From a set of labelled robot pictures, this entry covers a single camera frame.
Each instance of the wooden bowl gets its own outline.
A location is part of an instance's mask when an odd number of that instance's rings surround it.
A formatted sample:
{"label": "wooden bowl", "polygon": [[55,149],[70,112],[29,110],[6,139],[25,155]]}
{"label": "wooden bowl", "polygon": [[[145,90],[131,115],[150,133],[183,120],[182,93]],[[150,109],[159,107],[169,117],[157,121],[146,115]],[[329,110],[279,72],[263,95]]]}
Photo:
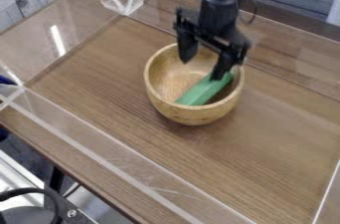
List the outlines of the wooden bowl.
{"label": "wooden bowl", "polygon": [[217,54],[201,48],[186,64],[177,56],[177,46],[171,44],[159,49],[145,66],[147,96],[158,112],[177,123],[201,125],[223,117],[235,106],[243,85],[243,69],[231,68],[231,83],[203,106],[191,107],[174,103],[185,91],[210,73]]}

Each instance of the transparent plastic barrier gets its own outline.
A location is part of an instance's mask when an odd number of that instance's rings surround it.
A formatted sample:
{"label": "transparent plastic barrier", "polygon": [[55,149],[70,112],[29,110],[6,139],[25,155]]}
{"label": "transparent plastic barrier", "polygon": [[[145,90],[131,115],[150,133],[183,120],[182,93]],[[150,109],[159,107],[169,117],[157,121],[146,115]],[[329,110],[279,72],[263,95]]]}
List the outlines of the transparent plastic barrier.
{"label": "transparent plastic barrier", "polygon": [[187,223],[253,223],[117,139],[30,90],[21,90],[9,107],[81,150]]}
{"label": "transparent plastic barrier", "polygon": [[[174,9],[197,10],[198,5],[199,0],[143,0],[129,17],[173,34]],[[238,27],[253,43],[247,65],[340,101],[338,42],[259,16],[251,25]]]}
{"label": "transparent plastic barrier", "polygon": [[337,224],[340,221],[340,161],[330,178],[311,224]]}
{"label": "transparent plastic barrier", "polygon": [[58,0],[0,36],[1,67],[26,83],[118,16],[99,0]]}

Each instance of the bowl rim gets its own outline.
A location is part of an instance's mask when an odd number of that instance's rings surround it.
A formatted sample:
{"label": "bowl rim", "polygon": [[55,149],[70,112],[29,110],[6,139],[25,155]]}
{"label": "bowl rim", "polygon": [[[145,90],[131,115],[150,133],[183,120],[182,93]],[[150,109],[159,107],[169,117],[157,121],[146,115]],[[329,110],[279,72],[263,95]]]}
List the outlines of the bowl rim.
{"label": "bowl rim", "polygon": [[146,88],[147,88],[147,91],[151,92],[153,96],[161,101],[163,102],[166,105],[174,107],[174,108],[178,108],[178,109],[186,109],[186,110],[193,110],[193,111],[198,111],[198,110],[209,110],[209,109],[213,109],[218,106],[221,106],[222,104],[225,104],[230,99],[233,99],[233,97],[238,94],[238,92],[241,91],[242,89],[242,85],[243,85],[243,68],[242,66],[238,66],[238,82],[237,82],[237,85],[231,91],[231,93],[226,96],[226,98],[223,98],[222,100],[219,100],[218,102],[215,103],[211,103],[209,105],[203,105],[203,106],[186,106],[186,105],[179,105],[179,104],[175,104],[170,101],[166,101],[161,95],[158,94],[158,92],[154,90],[154,87],[150,83],[150,77],[149,77],[149,74],[150,74],[150,66],[154,62],[154,59],[155,57],[163,52],[163,50],[167,50],[173,47],[177,46],[177,43],[173,43],[173,44],[169,44],[166,45],[165,47],[162,47],[161,49],[158,49],[155,51],[155,53],[151,55],[151,57],[149,58],[147,62],[146,62],[146,65],[145,65],[145,69],[143,69],[143,80],[145,80],[145,84],[146,84]]}

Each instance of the green sponge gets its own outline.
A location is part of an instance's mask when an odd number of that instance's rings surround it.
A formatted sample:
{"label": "green sponge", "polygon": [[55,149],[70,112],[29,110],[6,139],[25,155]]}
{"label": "green sponge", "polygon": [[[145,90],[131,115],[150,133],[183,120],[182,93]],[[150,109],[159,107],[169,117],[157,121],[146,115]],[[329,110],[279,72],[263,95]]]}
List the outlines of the green sponge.
{"label": "green sponge", "polygon": [[209,80],[207,74],[193,86],[187,89],[183,95],[174,101],[185,106],[202,106],[221,89],[231,81],[231,73],[225,73],[219,81]]}

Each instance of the metal bolt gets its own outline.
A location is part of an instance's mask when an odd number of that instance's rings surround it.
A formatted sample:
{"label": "metal bolt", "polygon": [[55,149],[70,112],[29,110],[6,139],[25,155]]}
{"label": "metal bolt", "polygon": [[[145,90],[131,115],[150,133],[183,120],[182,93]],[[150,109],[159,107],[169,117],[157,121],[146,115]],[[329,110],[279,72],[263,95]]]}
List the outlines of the metal bolt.
{"label": "metal bolt", "polygon": [[69,211],[67,211],[67,217],[69,217],[69,218],[74,218],[75,215],[77,215],[77,211],[75,211],[75,210],[69,210]]}

